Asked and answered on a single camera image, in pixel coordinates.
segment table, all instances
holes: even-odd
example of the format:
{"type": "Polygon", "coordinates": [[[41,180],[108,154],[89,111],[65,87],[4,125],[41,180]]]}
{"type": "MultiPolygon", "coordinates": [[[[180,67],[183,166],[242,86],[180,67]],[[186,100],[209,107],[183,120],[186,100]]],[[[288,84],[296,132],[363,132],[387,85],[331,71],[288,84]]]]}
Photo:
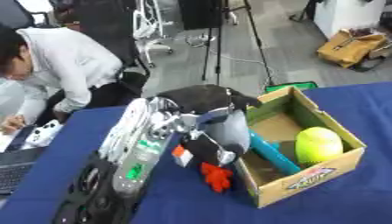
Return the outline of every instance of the table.
{"type": "MultiPolygon", "coordinates": [[[[53,7],[49,0],[17,0],[23,7],[29,12],[44,12],[49,13],[53,11],[53,7]]],[[[32,15],[35,20],[35,24],[43,24],[45,22],[44,15],[32,15]]]]}
{"type": "MultiPolygon", "coordinates": [[[[164,154],[135,223],[390,223],[392,220],[392,82],[306,92],[367,145],[356,171],[256,209],[243,184],[218,194],[194,169],[164,154]]],[[[102,143],[123,108],[75,113],[10,197],[0,222],[49,224],[67,184],[102,143]]]]}

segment green tennis ball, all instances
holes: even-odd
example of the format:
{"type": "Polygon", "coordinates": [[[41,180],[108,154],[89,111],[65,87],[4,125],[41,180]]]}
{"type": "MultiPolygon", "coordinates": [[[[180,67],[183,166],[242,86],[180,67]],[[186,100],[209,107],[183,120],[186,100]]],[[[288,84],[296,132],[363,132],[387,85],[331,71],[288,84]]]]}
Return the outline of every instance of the green tennis ball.
{"type": "Polygon", "coordinates": [[[315,165],[343,153],[343,143],[335,132],[313,127],[297,135],[296,154],[300,164],[315,165]]]}

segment black speaker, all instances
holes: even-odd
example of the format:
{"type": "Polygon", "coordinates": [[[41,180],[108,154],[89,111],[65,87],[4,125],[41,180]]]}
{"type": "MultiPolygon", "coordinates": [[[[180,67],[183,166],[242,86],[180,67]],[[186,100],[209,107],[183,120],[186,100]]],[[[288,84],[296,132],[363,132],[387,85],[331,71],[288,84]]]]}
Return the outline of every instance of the black speaker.
{"type": "Polygon", "coordinates": [[[218,27],[218,1],[222,0],[178,0],[184,29],[197,30],[218,27]]]}
{"type": "Polygon", "coordinates": [[[67,188],[52,224],[128,224],[140,199],[122,199],[113,189],[116,167],[94,153],[67,188]]]}

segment laptop keyboard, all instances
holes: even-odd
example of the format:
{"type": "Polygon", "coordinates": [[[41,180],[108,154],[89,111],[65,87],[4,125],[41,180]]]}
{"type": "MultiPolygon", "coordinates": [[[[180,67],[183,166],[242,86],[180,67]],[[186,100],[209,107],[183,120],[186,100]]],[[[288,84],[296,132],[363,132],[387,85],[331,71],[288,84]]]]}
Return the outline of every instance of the laptop keyboard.
{"type": "Polygon", "coordinates": [[[11,194],[32,164],[21,164],[0,168],[0,194],[11,194]]]}

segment small orange object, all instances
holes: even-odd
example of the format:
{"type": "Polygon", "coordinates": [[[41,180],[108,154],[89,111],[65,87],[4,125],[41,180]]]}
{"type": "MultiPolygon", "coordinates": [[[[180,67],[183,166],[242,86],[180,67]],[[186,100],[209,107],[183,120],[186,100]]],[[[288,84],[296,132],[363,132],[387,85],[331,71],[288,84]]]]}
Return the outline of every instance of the small orange object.
{"type": "Polygon", "coordinates": [[[172,152],[171,154],[175,157],[175,158],[180,158],[182,156],[182,154],[184,154],[184,147],[182,147],[181,144],[179,144],[172,152]]]}
{"type": "Polygon", "coordinates": [[[221,193],[223,190],[230,188],[229,178],[233,176],[230,170],[220,168],[219,166],[202,163],[201,173],[206,177],[205,181],[215,192],[221,193]]]}

